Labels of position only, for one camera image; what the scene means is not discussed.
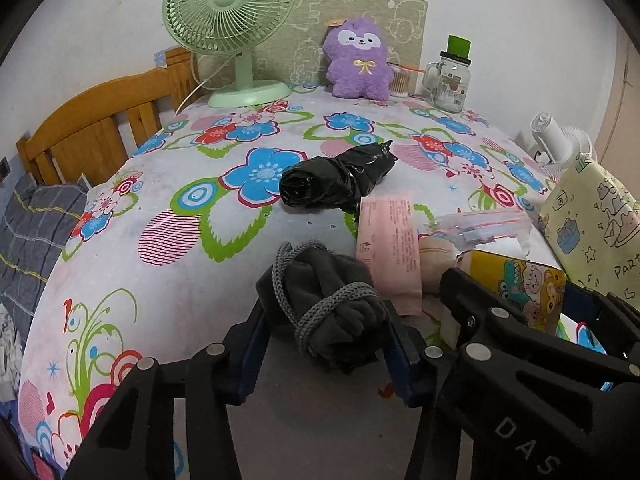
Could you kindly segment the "pink paper packet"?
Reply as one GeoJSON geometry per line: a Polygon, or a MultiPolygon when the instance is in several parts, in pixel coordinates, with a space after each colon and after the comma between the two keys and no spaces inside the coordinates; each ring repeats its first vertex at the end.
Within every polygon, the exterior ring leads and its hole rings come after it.
{"type": "Polygon", "coordinates": [[[422,314],[418,231],[407,196],[366,196],[360,202],[356,258],[373,287],[401,316],[422,314]]]}

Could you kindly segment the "cartoon bear tissue pack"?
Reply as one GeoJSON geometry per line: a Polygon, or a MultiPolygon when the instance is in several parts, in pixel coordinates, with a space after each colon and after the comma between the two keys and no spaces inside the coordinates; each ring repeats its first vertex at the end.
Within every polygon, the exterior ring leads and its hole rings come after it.
{"type": "Polygon", "coordinates": [[[475,281],[519,308],[527,325],[554,335],[558,326],[566,275],[552,266],[473,249],[462,268],[475,281]]]}

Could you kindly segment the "white standing fan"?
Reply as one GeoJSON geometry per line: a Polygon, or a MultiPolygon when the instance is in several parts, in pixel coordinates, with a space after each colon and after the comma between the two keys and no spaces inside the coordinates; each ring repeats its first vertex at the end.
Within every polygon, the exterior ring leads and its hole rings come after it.
{"type": "Polygon", "coordinates": [[[529,132],[519,132],[514,142],[532,155],[538,164],[564,168],[578,155],[587,155],[595,162],[598,155],[585,131],[573,126],[560,126],[547,113],[537,114],[529,124],[529,132]]]}

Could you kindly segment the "black plastic bag bundle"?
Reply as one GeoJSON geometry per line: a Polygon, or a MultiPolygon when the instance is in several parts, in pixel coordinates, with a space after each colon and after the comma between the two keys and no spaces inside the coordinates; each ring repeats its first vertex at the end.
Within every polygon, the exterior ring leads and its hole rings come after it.
{"type": "Polygon", "coordinates": [[[392,141],[359,145],[334,157],[314,157],[288,168],[279,182],[281,200],[294,209],[355,212],[392,170],[392,141]]]}

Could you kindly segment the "glass jar green lid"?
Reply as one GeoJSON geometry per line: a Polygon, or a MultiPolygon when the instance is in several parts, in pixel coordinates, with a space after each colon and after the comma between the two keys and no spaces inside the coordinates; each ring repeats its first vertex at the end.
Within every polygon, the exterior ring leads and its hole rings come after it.
{"type": "Polygon", "coordinates": [[[471,80],[470,50],[470,40],[450,35],[439,60],[425,66],[423,90],[440,110],[454,114],[463,110],[471,80]]]}

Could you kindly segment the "purple plush toy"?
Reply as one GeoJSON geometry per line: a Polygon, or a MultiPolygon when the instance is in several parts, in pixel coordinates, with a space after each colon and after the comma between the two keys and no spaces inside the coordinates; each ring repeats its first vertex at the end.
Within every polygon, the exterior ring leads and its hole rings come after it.
{"type": "Polygon", "coordinates": [[[344,21],[332,27],[322,44],[328,60],[326,79],[332,96],[386,101],[393,71],[387,63],[387,46],[380,29],[368,18],[344,21]]]}

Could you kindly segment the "yellow cartoon storage box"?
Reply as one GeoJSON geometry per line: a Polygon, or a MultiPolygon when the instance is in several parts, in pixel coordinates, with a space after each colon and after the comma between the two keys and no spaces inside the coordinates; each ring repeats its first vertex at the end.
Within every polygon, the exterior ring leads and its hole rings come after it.
{"type": "Polygon", "coordinates": [[[571,282],[639,307],[639,203],[608,170],[577,155],[540,206],[539,222],[571,282]]]}

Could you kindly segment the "dark grey sock bundle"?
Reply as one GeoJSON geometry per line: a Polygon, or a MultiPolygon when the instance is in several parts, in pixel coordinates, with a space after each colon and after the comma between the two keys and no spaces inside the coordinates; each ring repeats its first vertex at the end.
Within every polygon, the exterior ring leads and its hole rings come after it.
{"type": "Polygon", "coordinates": [[[284,242],[256,292],[277,330],[314,364],[350,374],[378,359],[390,311],[358,259],[318,240],[284,242]]]}

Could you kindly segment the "green desk fan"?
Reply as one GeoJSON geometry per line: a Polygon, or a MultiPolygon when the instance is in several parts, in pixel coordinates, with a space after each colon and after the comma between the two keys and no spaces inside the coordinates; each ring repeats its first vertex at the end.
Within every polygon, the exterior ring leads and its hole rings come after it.
{"type": "Polygon", "coordinates": [[[256,80],[254,47],[269,39],[290,15],[295,0],[163,0],[169,35],[193,53],[228,56],[234,61],[234,83],[213,91],[208,105],[235,108],[287,98],[288,85],[256,80]]]}

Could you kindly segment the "clear zip bag bundle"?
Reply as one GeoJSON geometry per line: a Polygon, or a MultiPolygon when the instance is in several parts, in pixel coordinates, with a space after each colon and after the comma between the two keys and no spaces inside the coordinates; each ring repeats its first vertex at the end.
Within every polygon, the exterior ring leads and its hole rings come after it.
{"type": "Polygon", "coordinates": [[[435,220],[431,236],[448,240],[459,252],[500,238],[528,239],[533,223],[524,212],[511,209],[458,212],[435,220]]]}

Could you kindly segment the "cotton swab container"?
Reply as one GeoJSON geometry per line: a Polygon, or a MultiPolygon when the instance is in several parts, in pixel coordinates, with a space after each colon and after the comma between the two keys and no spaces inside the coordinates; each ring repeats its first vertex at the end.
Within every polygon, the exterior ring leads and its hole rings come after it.
{"type": "Polygon", "coordinates": [[[421,81],[424,70],[419,67],[390,63],[393,79],[390,83],[390,95],[396,98],[406,98],[416,90],[416,84],[421,81]]]}

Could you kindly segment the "white crumpled cloth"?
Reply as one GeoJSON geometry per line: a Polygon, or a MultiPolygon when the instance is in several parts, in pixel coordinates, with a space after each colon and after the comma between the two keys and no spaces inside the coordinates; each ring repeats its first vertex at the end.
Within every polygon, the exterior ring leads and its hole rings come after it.
{"type": "Polygon", "coordinates": [[[20,332],[3,304],[0,304],[0,402],[17,399],[20,388],[23,344],[20,332]]]}

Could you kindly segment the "beige white sock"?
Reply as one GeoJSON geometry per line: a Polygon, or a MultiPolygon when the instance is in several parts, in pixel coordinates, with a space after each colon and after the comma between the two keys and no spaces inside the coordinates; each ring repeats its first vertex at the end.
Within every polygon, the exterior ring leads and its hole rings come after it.
{"type": "Polygon", "coordinates": [[[470,270],[470,259],[466,252],[459,252],[449,240],[424,235],[419,238],[419,258],[422,284],[422,311],[438,318],[442,310],[439,301],[439,285],[449,269],[470,270]]]}

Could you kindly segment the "beige door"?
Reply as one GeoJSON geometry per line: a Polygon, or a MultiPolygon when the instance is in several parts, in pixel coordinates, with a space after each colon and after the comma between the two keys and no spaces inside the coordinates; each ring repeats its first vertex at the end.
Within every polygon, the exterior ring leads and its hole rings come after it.
{"type": "Polygon", "coordinates": [[[617,26],[615,70],[596,141],[600,164],[639,197],[639,51],[617,26]]]}

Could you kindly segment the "floral tablecloth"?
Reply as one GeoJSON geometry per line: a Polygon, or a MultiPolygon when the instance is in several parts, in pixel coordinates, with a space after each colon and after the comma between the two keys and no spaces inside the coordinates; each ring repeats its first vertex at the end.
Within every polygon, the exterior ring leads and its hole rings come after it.
{"type": "MultiPolygon", "coordinates": [[[[389,140],[398,162],[374,192],[407,196],[420,235],[463,211],[531,211],[535,221],[558,194],[554,176],[472,110],[321,88],[254,108],[193,104],[108,170],[63,234],[23,361],[27,442],[68,472],[137,360],[181,361],[221,340],[250,314],[285,240],[354,256],[352,214],[289,212],[278,184],[303,159],[389,140]]],[[[269,347],[257,391],[230,410],[243,477],[401,479],[418,414],[392,393],[384,364],[328,374],[292,344],[269,347]]]]}

